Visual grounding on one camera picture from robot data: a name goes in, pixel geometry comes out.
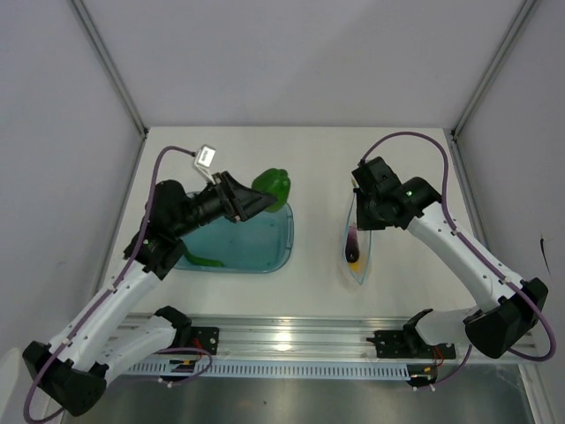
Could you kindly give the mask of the green toy bell pepper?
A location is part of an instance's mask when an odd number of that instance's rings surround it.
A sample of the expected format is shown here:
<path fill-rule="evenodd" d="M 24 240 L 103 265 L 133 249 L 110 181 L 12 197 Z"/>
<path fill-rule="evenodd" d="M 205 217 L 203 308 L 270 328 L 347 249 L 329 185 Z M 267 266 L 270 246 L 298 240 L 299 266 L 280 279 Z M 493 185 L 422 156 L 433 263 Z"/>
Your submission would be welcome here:
<path fill-rule="evenodd" d="M 278 212 L 287 204 L 290 188 L 290 176 L 285 169 L 267 169 L 252 182 L 253 190 L 269 193 L 276 197 L 276 203 L 266 209 L 268 213 Z"/>

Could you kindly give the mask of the clear zip top bag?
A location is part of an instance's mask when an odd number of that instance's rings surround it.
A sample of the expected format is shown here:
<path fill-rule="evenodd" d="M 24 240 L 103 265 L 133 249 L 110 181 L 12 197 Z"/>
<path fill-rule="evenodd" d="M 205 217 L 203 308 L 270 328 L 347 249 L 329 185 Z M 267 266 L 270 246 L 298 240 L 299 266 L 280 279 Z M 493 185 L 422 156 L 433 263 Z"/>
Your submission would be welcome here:
<path fill-rule="evenodd" d="M 341 254 L 344 276 L 355 284 L 363 285 L 371 270 L 373 234 L 370 231 L 361 231 L 358 228 L 357 189 L 358 185 L 352 179 Z"/>

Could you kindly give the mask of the purple toy eggplant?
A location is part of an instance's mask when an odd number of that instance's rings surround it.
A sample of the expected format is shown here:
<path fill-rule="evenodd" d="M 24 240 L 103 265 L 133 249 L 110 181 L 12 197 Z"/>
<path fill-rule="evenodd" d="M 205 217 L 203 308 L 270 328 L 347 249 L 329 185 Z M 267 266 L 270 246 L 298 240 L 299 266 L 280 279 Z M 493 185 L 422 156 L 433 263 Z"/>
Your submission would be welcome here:
<path fill-rule="evenodd" d="M 348 227 L 344 248 L 345 260 L 349 262 L 357 262 L 360 257 L 360 248 L 358 243 L 358 231 L 355 224 Z"/>

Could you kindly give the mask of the small green toy chili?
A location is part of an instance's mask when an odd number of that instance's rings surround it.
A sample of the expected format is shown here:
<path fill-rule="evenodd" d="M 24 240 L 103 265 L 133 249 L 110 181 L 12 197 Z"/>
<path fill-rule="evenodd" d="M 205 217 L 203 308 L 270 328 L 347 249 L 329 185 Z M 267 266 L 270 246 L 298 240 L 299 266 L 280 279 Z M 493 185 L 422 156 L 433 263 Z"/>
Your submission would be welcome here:
<path fill-rule="evenodd" d="M 224 263 L 222 261 L 199 257 L 197 255 L 192 254 L 188 249 L 185 249 L 184 258 L 194 266 L 210 267 L 210 268 L 224 267 Z"/>

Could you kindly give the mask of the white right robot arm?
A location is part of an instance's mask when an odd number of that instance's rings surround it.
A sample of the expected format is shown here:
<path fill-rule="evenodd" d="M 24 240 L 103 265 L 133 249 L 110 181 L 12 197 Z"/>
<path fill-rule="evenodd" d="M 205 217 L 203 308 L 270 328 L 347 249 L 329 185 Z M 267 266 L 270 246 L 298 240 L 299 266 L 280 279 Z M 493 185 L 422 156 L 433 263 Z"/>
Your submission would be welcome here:
<path fill-rule="evenodd" d="M 425 179 L 402 182 L 377 157 L 352 172 L 357 183 L 357 224 L 361 231 L 395 227 L 426 245 L 452 271 L 475 301 L 474 307 L 425 309 L 403 327 L 404 349 L 423 356 L 435 345 L 463 344 L 498 359 L 537 324 L 548 295 L 538 278 L 524 280 L 497 260 L 450 217 L 443 196 Z"/>

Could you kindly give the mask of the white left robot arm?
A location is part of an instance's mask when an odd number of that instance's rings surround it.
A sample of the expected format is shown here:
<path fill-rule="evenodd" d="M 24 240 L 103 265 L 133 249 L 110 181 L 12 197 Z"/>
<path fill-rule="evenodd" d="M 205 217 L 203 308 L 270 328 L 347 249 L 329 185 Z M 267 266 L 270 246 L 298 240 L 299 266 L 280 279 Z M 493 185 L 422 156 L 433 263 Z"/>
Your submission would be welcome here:
<path fill-rule="evenodd" d="M 112 381 L 154 353 L 206 354 L 192 346 L 191 318 L 174 307 L 158 309 L 125 337 L 111 335 L 185 255 L 185 235 L 218 218 L 245 222 L 276 202 L 275 195 L 241 185 L 227 171 L 214 174 L 194 195 L 176 180 L 155 183 L 139 232 L 124 250 L 120 272 L 58 335 L 46 344 L 33 341 L 23 351 L 32 387 L 80 416 Z"/>

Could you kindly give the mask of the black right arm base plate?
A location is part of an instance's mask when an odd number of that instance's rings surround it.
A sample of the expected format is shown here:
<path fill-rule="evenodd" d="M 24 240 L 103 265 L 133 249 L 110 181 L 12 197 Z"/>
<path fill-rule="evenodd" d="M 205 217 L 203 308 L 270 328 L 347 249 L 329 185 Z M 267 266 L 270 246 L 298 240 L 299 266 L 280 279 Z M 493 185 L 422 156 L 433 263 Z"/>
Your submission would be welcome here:
<path fill-rule="evenodd" d="M 416 332 L 405 330 L 375 330 L 366 342 L 374 346 L 380 359 L 432 360 L 456 358 L 456 348 L 451 344 L 427 344 Z"/>

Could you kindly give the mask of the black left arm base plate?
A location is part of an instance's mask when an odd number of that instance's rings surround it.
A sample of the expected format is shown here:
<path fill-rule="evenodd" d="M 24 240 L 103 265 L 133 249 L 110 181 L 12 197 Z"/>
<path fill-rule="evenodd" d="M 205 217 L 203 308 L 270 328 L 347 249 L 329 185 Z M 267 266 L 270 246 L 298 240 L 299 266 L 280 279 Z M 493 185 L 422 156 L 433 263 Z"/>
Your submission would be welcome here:
<path fill-rule="evenodd" d="M 174 339 L 173 347 L 191 347 L 216 355 L 220 342 L 220 329 L 209 326 L 191 326 L 180 329 Z"/>

